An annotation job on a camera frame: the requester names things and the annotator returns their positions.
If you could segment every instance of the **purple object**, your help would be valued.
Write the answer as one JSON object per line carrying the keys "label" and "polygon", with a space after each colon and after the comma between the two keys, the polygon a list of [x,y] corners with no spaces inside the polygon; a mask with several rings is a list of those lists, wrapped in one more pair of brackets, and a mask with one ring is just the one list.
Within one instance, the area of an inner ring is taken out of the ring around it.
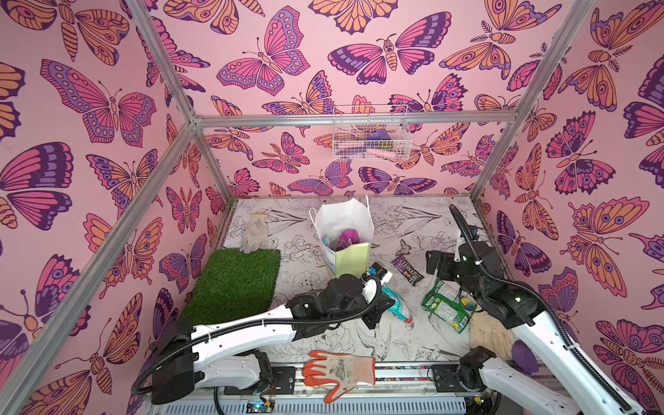
{"label": "purple object", "polygon": [[536,373],[539,370],[535,355],[521,340],[515,341],[512,346],[512,359],[525,374]]}
{"label": "purple object", "polygon": [[387,134],[387,131],[384,129],[380,129],[374,133],[371,133],[368,137],[367,140],[369,141],[377,141],[377,140],[389,140],[390,135]]}
{"label": "purple object", "polygon": [[341,249],[346,249],[350,245],[359,244],[360,236],[357,234],[355,229],[344,230],[339,237],[339,243],[341,245]]}

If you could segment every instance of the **gift bag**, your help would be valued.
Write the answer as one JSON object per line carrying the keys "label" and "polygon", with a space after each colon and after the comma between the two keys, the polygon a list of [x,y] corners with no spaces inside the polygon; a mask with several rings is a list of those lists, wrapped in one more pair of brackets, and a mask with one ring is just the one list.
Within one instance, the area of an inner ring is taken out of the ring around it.
{"label": "gift bag", "polygon": [[[316,228],[318,244],[321,247],[328,273],[333,277],[340,277],[343,274],[362,276],[369,264],[369,249],[374,234],[373,221],[369,212],[369,198],[367,197],[366,206],[357,199],[351,199],[347,202],[323,205],[318,212],[311,208],[309,218]],[[323,243],[324,240],[338,240],[341,234],[348,229],[357,231],[359,244],[353,244],[335,252]]]}

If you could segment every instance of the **wire basket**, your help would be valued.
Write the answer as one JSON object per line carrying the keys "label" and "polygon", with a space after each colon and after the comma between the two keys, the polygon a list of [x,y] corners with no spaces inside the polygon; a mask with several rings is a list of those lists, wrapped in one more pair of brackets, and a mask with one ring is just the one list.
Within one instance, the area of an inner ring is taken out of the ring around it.
{"label": "wire basket", "polygon": [[[373,107],[384,107],[386,111],[393,108],[391,105]],[[372,112],[363,114],[358,120],[358,114],[365,108],[367,106],[335,106],[332,117],[333,159],[406,160],[412,145],[408,112]]]}

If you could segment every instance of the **wire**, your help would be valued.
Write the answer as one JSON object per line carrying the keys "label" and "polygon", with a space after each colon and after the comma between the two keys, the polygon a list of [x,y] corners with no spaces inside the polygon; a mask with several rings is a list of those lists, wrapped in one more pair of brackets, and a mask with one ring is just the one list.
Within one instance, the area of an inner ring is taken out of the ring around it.
{"label": "wire", "polygon": [[219,404],[219,386],[214,388],[212,398],[214,400],[214,409],[216,409],[216,413],[218,415],[225,415],[224,411],[221,410],[221,405]]}
{"label": "wire", "polygon": [[183,345],[178,347],[177,349],[168,352],[159,359],[158,361],[154,362],[150,367],[148,367],[145,372],[141,373],[138,375],[136,380],[134,381],[133,385],[131,386],[131,393],[134,395],[141,395],[145,394],[148,392],[152,391],[151,386],[146,386],[146,387],[141,387],[141,385],[147,380],[147,378],[150,377],[151,374],[153,374],[157,369],[159,369],[162,365],[165,363],[168,363],[172,361],[177,355],[180,353],[193,348],[195,345],[199,345],[201,343],[205,343],[207,341],[210,341],[212,339],[216,339],[219,336],[232,333],[234,331],[246,329],[249,327],[255,327],[259,325],[269,325],[269,324],[274,324],[274,325],[294,325],[294,326],[321,326],[321,325],[334,325],[334,324],[340,324],[344,323],[345,321],[350,321],[354,320],[357,318],[362,317],[364,314],[367,314],[373,307],[376,306],[378,303],[378,299],[380,295],[382,294],[382,288],[380,284],[380,279],[375,276],[375,275],[370,275],[369,276],[370,280],[373,280],[376,283],[376,293],[374,294],[374,297],[371,299],[371,302],[367,305],[366,308],[364,308],[361,311],[358,311],[354,314],[348,315],[346,317],[336,317],[333,319],[324,319],[324,320],[312,320],[312,319],[302,319],[302,320],[295,320],[295,319],[258,319],[258,320],[252,320],[252,321],[247,321],[245,323],[239,323],[236,325],[232,325],[229,327],[225,327],[223,329],[219,329],[213,332],[210,332],[209,334],[205,336],[200,336],[197,337],[196,339],[193,339],[188,345]]}
{"label": "wire", "polygon": [[539,292],[535,291],[528,284],[523,284],[517,281],[503,280],[501,278],[497,278],[491,275],[491,273],[487,270],[486,266],[484,265],[484,262],[481,260],[480,256],[477,255],[477,251],[475,251],[475,247],[473,246],[473,238],[470,229],[468,228],[468,223],[466,223],[463,215],[461,215],[461,212],[455,205],[450,205],[450,212],[452,213],[452,217],[454,217],[455,222],[459,226],[459,230],[463,235],[463,239],[468,244],[468,247],[470,248],[473,257],[475,258],[476,262],[479,262],[478,267],[481,273],[491,280],[507,284],[508,286],[521,288],[522,290],[531,294],[544,307],[544,310],[551,316],[551,319],[553,320],[553,323],[556,325],[556,328],[558,329],[558,332],[560,333],[560,336],[562,337],[562,340],[564,341],[565,345],[570,346],[568,350],[572,351],[572,354],[574,355],[574,357],[576,357],[579,363],[581,363],[581,365],[600,384],[600,386],[608,394],[610,394],[613,399],[616,400],[616,402],[625,412],[630,411],[631,406],[627,403],[627,401],[622,396],[620,396],[620,394],[613,387],[611,387],[609,382],[607,382],[606,379],[586,360],[586,358],[581,354],[581,352],[577,350],[575,347],[573,347],[574,343],[572,342],[572,338],[567,332],[567,329],[565,329],[565,327],[562,325],[560,318],[558,318],[557,314],[555,314],[551,306],[549,306],[549,304],[542,298]]}

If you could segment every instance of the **artificial grass mat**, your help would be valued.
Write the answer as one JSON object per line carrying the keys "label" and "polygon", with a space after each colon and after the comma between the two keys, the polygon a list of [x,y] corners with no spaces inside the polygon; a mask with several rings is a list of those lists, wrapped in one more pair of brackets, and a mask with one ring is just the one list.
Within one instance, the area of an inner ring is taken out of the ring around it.
{"label": "artificial grass mat", "polygon": [[267,311],[274,296],[282,253],[237,248],[210,255],[189,305],[182,313],[193,325],[225,323]]}

